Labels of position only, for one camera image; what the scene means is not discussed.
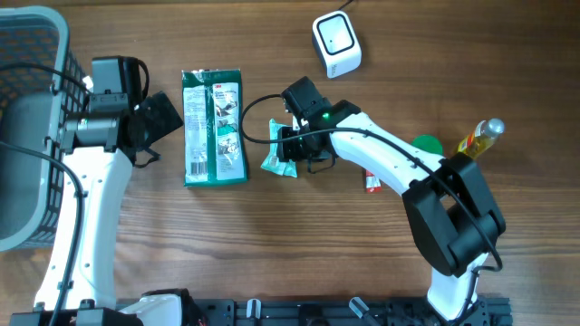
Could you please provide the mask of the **white barcode scanner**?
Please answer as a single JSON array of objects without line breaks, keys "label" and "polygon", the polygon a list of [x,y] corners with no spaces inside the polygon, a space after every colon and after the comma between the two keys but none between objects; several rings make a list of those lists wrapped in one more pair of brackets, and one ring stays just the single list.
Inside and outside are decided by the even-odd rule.
[{"label": "white barcode scanner", "polygon": [[348,14],[342,10],[314,20],[312,43],[329,79],[356,70],[362,62],[362,48],[356,32]]}]

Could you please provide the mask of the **green lid jar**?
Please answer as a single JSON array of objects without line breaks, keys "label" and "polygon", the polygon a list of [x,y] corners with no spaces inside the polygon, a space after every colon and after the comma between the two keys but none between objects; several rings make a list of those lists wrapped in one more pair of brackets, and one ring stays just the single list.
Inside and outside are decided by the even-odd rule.
[{"label": "green lid jar", "polygon": [[417,149],[424,150],[426,152],[437,154],[437,155],[444,155],[443,146],[440,141],[429,134],[423,134],[416,137],[412,142],[411,145]]}]

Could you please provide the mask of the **red toothpaste box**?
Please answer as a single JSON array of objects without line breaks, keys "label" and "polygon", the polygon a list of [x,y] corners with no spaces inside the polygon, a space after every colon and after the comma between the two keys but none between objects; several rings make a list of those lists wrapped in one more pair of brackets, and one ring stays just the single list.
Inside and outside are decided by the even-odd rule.
[{"label": "red toothpaste box", "polygon": [[365,171],[365,190],[367,193],[377,193],[382,191],[382,183],[372,172]]}]

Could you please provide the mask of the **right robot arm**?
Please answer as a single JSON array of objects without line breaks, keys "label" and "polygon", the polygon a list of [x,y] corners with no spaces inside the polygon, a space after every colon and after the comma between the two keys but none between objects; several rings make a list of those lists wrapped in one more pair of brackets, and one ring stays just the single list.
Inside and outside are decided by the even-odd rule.
[{"label": "right robot arm", "polygon": [[[502,268],[496,243],[506,230],[477,163],[398,139],[349,101],[332,104],[307,77],[281,97],[298,124],[281,131],[281,158],[311,162],[327,152],[370,171],[400,195],[413,241],[433,269],[428,304],[448,324],[473,316],[480,273]],[[486,265],[488,257],[495,265]]]}]

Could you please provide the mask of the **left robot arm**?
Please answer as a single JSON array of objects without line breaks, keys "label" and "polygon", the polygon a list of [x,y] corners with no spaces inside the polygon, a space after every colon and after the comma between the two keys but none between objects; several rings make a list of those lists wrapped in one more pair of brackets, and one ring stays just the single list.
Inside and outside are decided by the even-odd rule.
[{"label": "left robot arm", "polygon": [[141,325],[137,310],[117,307],[113,265],[121,201],[138,166],[136,156],[180,128],[183,121],[135,57],[92,61],[93,88],[82,109],[67,114],[61,159],[63,199],[49,269],[31,312],[13,325]]}]

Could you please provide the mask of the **light green wipes packet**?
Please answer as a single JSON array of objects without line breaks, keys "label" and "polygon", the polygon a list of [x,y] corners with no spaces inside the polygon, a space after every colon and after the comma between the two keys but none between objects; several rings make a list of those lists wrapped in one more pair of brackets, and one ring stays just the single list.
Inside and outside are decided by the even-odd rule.
[{"label": "light green wipes packet", "polygon": [[[279,131],[284,124],[277,123],[274,119],[269,121],[269,136],[271,140],[279,139]],[[283,162],[281,156],[277,153],[280,143],[269,145],[269,153],[263,161],[261,168],[263,170],[277,174],[278,176],[297,177],[296,164],[293,160]]]}]

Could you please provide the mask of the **yellow dish soap bottle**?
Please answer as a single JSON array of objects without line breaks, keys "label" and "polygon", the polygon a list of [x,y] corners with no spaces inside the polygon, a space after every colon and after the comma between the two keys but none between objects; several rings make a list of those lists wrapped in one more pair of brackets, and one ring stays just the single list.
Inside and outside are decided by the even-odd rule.
[{"label": "yellow dish soap bottle", "polygon": [[503,120],[494,118],[482,120],[476,128],[466,136],[454,150],[476,159],[483,152],[493,146],[505,131]]}]

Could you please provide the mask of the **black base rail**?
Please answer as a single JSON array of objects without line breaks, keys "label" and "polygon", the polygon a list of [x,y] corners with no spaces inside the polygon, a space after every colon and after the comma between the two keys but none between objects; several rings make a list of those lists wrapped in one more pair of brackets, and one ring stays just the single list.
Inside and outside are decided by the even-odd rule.
[{"label": "black base rail", "polygon": [[138,301],[99,308],[83,299],[58,311],[57,325],[446,325],[427,300],[403,297],[384,302],[247,302],[195,300],[186,289],[145,292]]}]

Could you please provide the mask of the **grey plastic mesh basket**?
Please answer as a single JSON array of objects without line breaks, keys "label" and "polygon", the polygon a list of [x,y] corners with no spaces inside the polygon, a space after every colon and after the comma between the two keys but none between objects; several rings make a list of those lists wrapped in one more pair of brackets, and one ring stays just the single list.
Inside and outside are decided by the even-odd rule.
[{"label": "grey plastic mesh basket", "polygon": [[60,129],[82,109],[85,72],[65,19],[46,6],[1,11],[1,249],[53,244],[62,202]]}]

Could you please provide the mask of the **green sponge pack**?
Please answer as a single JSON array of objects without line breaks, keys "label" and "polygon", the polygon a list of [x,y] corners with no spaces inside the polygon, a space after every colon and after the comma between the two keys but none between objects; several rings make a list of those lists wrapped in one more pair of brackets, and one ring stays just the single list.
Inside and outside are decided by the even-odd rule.
[{"label": "green sponge pack", "polygon": [[239,70],[197,70],[181,74],[186,187],[247,181],[239,132],[242,81]]}]

